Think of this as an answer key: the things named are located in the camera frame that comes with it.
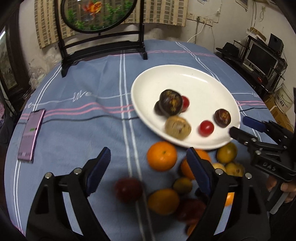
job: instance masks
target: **blue tablecloth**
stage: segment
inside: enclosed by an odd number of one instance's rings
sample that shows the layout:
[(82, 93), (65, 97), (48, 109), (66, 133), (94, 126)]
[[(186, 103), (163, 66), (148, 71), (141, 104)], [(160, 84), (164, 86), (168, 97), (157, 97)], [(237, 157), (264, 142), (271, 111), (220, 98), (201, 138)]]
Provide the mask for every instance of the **blue tablecloth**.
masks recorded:
[[(5, 192), (10, 218), (24, 234), (30, 207), (37, 188), (46, 172), (54, 175), (70, 173), (82, 167), (87, 160), (97, 157), (103, 147), (111, 150), (111, 163), (89, 202), (103, 229), (114, 241), (186, 240), (185, 224), (172, 216), (161, 217), (147, 209), (144, 201), (149, 193), (171, 187), (178, 177), (177, 168), (185, 155), (178, 149), (178, 162), (170, 171), (151, 170), (146, 161), (149, 147), (160, 140), (140, 119), (135, 117), (130, 89), (134, 79), (144, 70), (164, 64), (190, 66), (213, 76), (225, 85), (237, 100), (241, 110), (265, 107), (254, 90), (231, 67), (207, 49), (182, 42), (164, 40), (145, 41), (148, 60), (140, 54), (109, 55), (71, 66), (65, 78), (61, 67), (55, 67), (29, 99), (20, 119), (25, 123), (31, 111), (46, 109), (37, 139), (33, 164), (17, 160), (24, 124), (18, 124), (13, 133), (5, 163)], [(93, 118), (99, 115), (110, 117)], [(273, 120), (268, 109), (251, 109), (241, 112), (258, 120)], [(241, 129), (271, 142), (265, 134), (241, 125)], [(264, 175), (249, 167), (249, 154), (244, 146), (239, 149), (237, 161), (242, 162), (264, 185)], [(215, 159), (215, 151), (210, 152)], [(113, 186), (121, 177), (132, 176), (145, 183), (143, 199), (135, 205), (124, 205), (114, 195)], [(69, 220), (74, 231), (79, 230), (68, 195), (64, 195)], [(224, 209), (216, 230), (221, 232), (231, 207)]]

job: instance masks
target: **cardboard box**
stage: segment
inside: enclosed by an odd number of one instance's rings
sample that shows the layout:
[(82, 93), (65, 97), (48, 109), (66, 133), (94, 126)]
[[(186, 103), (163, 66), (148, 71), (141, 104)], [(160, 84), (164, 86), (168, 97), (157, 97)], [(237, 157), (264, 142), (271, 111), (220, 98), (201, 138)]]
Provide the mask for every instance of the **cardboard box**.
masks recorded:
[(250, 27), (250, 32), (260, 36), (264, 40), (264, 42), (266, 42), (266, 37), (262, 33), (260, 33), (259, 30), (255, 29), (254, 27)]
[(291, 132), (294, 132), (288, 117), (285, 114), (283, 114), (279, 110), (279, 108), (276, 106), (276, 104), (274, 102), (274, 97), (271, 97), (270, 99), (268, 99), (264, 103), (267, 106), (267, 108), (270, 110), (270, 113), (272, 114), (272, 116), (274, 117), (274, 119), (276, 120), (276, 122), (279, 125), (288, 129)]

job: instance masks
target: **smartphone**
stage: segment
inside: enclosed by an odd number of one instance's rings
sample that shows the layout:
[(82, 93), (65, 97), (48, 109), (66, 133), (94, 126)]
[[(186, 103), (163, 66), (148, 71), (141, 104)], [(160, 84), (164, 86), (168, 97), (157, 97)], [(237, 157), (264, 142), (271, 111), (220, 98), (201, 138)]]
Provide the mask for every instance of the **smartphone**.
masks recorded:
[(18, 160), (33, 162), (34, 150), (37, 136), (41, 127), (41, 122), (45, 114), (45, 109), (40, 109), (30, 113), (26, 123), (20, 147), (18, 151)]

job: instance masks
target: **white plate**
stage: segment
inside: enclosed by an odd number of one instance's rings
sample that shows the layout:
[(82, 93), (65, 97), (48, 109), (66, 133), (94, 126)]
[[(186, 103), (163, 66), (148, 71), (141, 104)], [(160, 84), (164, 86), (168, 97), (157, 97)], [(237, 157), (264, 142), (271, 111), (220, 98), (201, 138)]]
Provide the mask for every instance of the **white plate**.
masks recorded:
[[(159, 95), (172, 89), (188, 97), (189, 108), (180, 116), (191, 125), (190, 135), (184, 140), (169, 136), (164, 131), (166, 118), (154, 112)], [(157, 135), (182, 147), (203, 150), (219, 148), (232, 140), (228, 134), (230, 127), (240, 126), (240, 113), (231, 93), (219, 81), (208, 74), (182, 65), (161, 65), (141, 73), (131, 87), (131, 100), (140, 119)], [(213, 115), (218, 109), (226, 109), (231, 115), (231, 123), (221, 128), (214, 122)], [(197, 128), (204, 120), (213, 122), (214, 132), (208, 137), (198, 134)]]

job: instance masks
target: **goldfish painting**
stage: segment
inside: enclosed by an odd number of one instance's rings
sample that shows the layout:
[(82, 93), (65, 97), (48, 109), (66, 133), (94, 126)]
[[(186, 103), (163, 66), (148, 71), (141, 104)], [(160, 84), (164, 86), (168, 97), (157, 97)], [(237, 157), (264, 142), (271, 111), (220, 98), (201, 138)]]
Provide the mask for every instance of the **goldfish painting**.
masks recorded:
[(95, 15), (101, 11), (102, 6), (102, 2), (98, 1), (93, 3), (92, 1), (89, 1), (87, 5), (82, 6), (82, 9), (94, 19)]

